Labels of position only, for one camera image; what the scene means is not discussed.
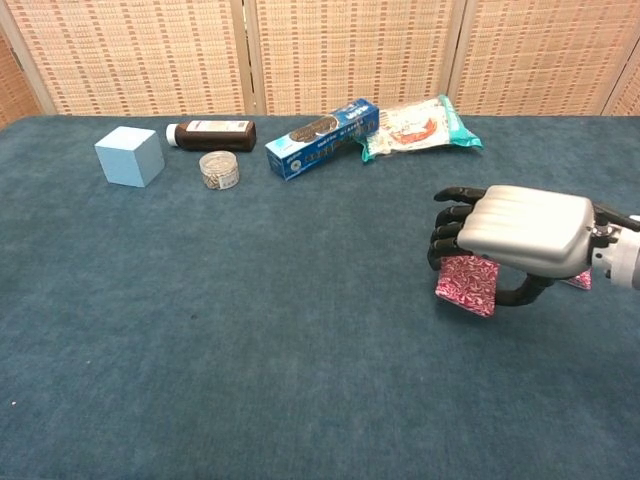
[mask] robotic hand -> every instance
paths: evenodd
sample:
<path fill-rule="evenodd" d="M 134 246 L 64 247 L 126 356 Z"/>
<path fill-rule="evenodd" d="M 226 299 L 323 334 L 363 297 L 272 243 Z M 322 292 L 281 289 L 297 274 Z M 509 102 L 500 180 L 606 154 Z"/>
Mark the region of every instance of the robotic hand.
<path fill-rule="evenodd" d="M 478 255 L 527 274 L 516 290 L 498 290 L 497 305 L 526 305 L 553 285 L 591 267 L 616 285 L 640 290 L 640 217 L 626 217 L 590 199 L 531 188 L 450 187 L 436 201 L 441 211 L 428 259 Z"/>

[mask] plastic wrapper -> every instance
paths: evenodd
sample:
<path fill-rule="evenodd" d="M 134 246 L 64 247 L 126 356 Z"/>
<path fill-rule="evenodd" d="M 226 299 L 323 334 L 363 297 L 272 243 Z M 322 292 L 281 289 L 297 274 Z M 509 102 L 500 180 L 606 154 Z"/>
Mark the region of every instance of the plastic wrapper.
<path fill-rule="evenodd" d="M 380 128 L 363 142 L 365 162 L 378 155 L 424 150 L 441 145 L 482 147 L 446 95 L 380 110 Z"/>

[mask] brown bottle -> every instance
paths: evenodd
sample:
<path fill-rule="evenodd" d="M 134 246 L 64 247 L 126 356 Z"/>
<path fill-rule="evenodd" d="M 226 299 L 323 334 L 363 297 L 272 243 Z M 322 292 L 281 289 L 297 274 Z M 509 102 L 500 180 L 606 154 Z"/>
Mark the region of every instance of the brown bottle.
<path fill-rule="evenodd" d="M 256 124 L 247 120 L 193 120 L 167 126 L 167 142 L 185 150 L 250 152 L 256 144 Z"/>

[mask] light blue cube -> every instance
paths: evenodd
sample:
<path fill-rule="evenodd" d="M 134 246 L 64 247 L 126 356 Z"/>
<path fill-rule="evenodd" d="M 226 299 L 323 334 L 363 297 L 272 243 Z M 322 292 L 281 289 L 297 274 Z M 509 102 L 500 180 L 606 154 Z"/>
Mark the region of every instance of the light blue cube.
<path fill-rule="evenodd" d="M 154 130 L 118 127 L 95 145 L 109 183 L 146 187 L 164 168 Z"/>

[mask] bottle label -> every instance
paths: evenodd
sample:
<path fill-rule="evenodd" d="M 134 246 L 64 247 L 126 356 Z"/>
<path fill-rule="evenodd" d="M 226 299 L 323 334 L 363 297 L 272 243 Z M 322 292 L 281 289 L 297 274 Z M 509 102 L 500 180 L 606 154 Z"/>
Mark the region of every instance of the bottle label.
<path fill-rule="evenodd" d="M 249 122 L 235 120 L 194 120 L 187 125 L 187 132 L 245 132 Z"/>

